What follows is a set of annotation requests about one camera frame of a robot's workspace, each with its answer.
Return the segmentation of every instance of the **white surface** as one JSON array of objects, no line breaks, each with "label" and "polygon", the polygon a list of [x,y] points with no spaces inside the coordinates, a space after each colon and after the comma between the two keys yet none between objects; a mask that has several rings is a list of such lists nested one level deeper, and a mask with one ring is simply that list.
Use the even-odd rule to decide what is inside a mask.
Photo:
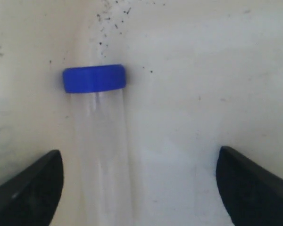
[{"label": "white surface", "polygon": [[123,90],[71,94],[88,225],[132,226]]},{"label": "white surface", "polygon": [[0,0],[0,182],[59,148],[52,225],[86,225],[60,73],[110,63],[128,69],[136,225],[231,225],[221,145],[283,178],[283,0]]}]

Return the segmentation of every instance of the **test tube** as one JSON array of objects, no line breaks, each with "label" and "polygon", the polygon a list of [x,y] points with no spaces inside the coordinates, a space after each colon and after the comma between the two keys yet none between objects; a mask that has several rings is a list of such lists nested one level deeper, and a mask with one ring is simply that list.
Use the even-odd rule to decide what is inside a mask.
[{"label": "test tube", "polygon": [[87,224],[132,226],[122,65],[63,72],[75,119]]}]

